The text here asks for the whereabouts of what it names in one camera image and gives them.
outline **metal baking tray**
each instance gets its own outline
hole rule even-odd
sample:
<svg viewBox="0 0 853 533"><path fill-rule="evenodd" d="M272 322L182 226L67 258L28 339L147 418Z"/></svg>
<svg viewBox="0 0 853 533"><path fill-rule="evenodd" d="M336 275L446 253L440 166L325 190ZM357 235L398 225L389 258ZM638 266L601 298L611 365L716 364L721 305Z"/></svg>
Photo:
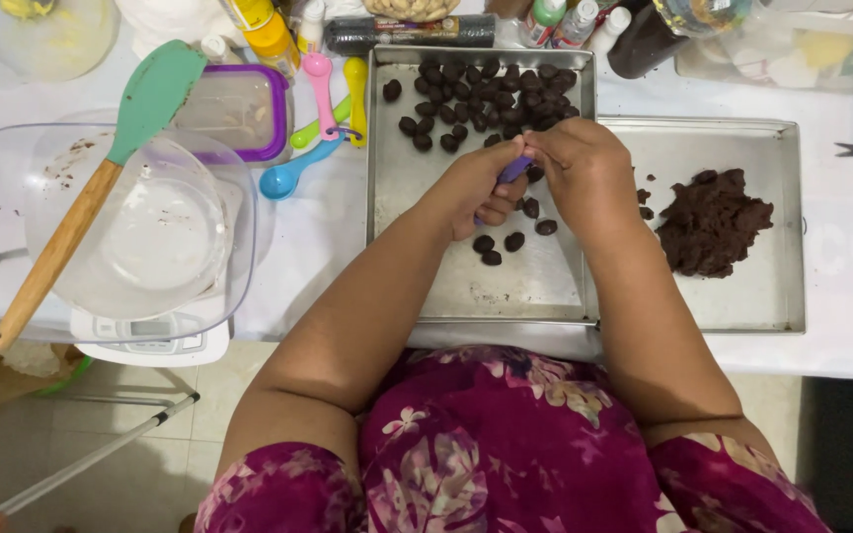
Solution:
<svg viewBox="0 0 853 533"><path fill-rule="evenodd" d="M706 333L805 333L805 273L798 125L777 120L600 117L630 150L638 189L651 193L659 213L674 200L670 189L702 170L745 171L746 194L775 205L773 227L759 232L749 257L731 276L676 275L677 285ZM657 177L647 181L647 175ZM592 297L593 288L585 295ZM586 302L597 306L596 300Z"/></svg>
<svg viewBox="0 0 853 533"><path fill-rule="evenodd" d="M439 46L377 45L369 65L368 220L367 243L379 235L402 212L407 211L456 159L440 148L440 136L452 126L436 120L430 134L433 148L424 154L413 148L410 139L397 128L401 116L413 113L413 106L425 98L413 89L419 76L417 67L427 59L444 63L462 60L481 67L489 58L505 66L516 64L524 71L544 64L571 68L578 73L575 86L565 96L583 116L595 118L595 69L593 55L580 50L512 50L492 48L449 48ZM381 88L391 79L403 86L400 99L384 101ZM482 147L482 141L500 129L473 131L459 154ZM545 180L529 187L529 195L541 202L541 217L560 220L551 202ZM510 216L499 228L481 228L478 234L491 235L503 254L503 264L486 266L473 251L472 239L454 243L446 250L436 281L421 310L421 321L547 321L587 323L583 295L585 261L575 237L559 224L556 235L535 233L535 222L521 213ZM503 249L509 233L525 233L525 246L515 253Z"/></svg>

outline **mop handle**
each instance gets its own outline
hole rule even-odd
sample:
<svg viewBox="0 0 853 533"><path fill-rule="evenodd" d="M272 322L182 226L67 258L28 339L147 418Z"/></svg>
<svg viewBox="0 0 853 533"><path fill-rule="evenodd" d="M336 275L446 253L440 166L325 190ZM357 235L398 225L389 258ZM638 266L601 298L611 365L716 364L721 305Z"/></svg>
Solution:
<svg viewBox="0 0 853 533"><path fill-rule="evenodd" d="M170 409L157 413L156 415L150 417L143 424L140 424L133 430L127 431L125 434L121 435L114 441L78 459L71 465L65 466L64 468L55 472L53 475L42 479L40 482L36 483L35 485L32 485L28 489L25 489L24 491L19 492L15 496L12 496L5 502L0 503L0 512L5 515L15 514L29 503L34 502L35 500L41 498L41 496L44 496L48 492L53 491L54 488L60 486L65 481L87 470L89 466L92 466L98 461L101 461L101 459L103 459L104 457L113 454L125 444L136 439L136 437L163 424L177 413L183 411L183 409L185 409L186 407L195 404L197 401L199 401L199 397L199 393L190 394L189 396L183 398L183 400L181 400L179 403L172 406Z"/></svg>

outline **hand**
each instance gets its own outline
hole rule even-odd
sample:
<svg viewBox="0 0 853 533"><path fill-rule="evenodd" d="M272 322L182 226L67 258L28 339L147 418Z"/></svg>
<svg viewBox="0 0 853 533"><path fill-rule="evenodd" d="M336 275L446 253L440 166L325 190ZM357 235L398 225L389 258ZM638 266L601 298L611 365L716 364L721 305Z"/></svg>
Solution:
<svg viewBox="0 0 853 533"><path fill-rule="evenodd" d="M452 230L452 239L461 241L476 229L473 216L484 224L501 226L515 211L515 202L525 195L529 179L523 173L512 183L496 185L496 176L527 151L522 136L489 148L461 155L417 202L421 209L439 213Z"/></svg>
<svg viewBox="0 0 853 533"><path fill-rule="evenodd" d="M583 245L602 235L613 241L619 228L644 224L630 152L608 128L567 118L523 137L545 170L555 207Z"/></svg>

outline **purple floral dress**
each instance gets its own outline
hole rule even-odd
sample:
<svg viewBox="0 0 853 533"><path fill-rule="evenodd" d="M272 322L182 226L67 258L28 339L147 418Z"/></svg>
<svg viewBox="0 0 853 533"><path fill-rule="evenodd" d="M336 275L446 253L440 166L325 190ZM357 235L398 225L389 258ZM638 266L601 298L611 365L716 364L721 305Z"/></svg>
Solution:
<svg viewBox="0 0 853 533"><path fill-rule="evenodd" d="M236 462L196 533L808 533L765 455L697 433L647 450L604 371L519 348L417 351L361 424L361 479L286 442Z"/></svg>

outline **woman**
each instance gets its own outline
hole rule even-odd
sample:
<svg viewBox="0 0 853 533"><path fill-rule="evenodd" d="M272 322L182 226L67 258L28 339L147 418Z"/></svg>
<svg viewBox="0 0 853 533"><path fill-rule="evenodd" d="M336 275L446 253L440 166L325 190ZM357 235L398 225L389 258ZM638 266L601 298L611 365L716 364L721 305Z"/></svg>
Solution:
<svg viewBox="0 0 853 533"><path fill-rule="evenodd" d="M495 184L522 153L585 251L605 367L505 346L403 354L444 249L524 195L525 176ZM630 153L581 118L457 159L256 375L195 531L826 531L637 208Z"/></svg>

